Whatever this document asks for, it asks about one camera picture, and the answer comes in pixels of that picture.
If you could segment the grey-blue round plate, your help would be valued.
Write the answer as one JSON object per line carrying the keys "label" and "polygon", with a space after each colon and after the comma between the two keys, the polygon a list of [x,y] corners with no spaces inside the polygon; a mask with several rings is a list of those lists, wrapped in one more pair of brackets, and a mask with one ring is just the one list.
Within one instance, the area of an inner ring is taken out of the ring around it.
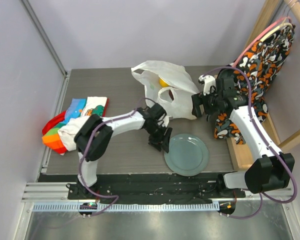
{"label": "grey-blue round plate", "polygon": [[209,150],[204,142],[187,133],[173,136],[169,142],[169,152],[164,154],[169,169],[185,177],[200,174],[207,167],[209,158]]}

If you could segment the white plastic bag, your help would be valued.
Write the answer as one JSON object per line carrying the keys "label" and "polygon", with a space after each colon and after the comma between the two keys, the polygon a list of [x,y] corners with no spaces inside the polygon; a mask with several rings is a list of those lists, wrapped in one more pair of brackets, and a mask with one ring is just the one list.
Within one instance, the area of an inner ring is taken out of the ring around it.
{"label": "white plastic bag", "polygon": [[147,60],[131,68],[132,76],[144,86],[146,105],[160,104],[173,119],[195,120],[192,95],[199,89],[181,65]]}

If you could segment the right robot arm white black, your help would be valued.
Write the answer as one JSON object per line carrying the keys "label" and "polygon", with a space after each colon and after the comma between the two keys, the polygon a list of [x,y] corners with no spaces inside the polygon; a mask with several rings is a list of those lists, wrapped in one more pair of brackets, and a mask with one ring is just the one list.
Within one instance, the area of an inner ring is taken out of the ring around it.
{"label": "right robot arm white black", "polygon": [[216,193],[226,198],[234,189],[247,189],[257,194],[286,188],[292,181],[294,157],[283,153],[262,127],[252,107],[252,95],[238,93],[234,76],[228,72],[221,78],[204,74],[198,82],[203,90],[191,97],[193,114],[199,118],[203,113],[225,112],[239,129],[253,159],[246,171],[225,174],[215,186]]}

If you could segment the colourful rainbow cartoon cloth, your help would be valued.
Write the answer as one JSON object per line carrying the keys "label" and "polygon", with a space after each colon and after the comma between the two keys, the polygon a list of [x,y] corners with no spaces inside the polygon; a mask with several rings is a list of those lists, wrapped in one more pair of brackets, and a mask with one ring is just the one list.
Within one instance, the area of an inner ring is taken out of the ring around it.
{"label": "colourful rainbow cartoon cloth", "polygon": [[73,98],[70,106],[42,129],[42,143],[59,155],[76,149],[74,137],[91,115],[104,117],[109,103],[107,97]]}

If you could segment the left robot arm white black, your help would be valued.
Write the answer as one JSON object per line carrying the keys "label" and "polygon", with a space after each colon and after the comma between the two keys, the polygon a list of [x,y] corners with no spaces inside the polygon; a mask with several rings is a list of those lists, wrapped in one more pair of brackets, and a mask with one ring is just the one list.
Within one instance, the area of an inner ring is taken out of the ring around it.
{"label": "left robot arm white black", "polygon": [[167,112],[158,103],[114,117],[89,116],[74,137],[79,156],[76,191],[87,200],[96,195],[98,160],[105,154],[111,138],[117,135],[145,130],[149,134],[148,144],[168,153],[173,131],[169,121]]}

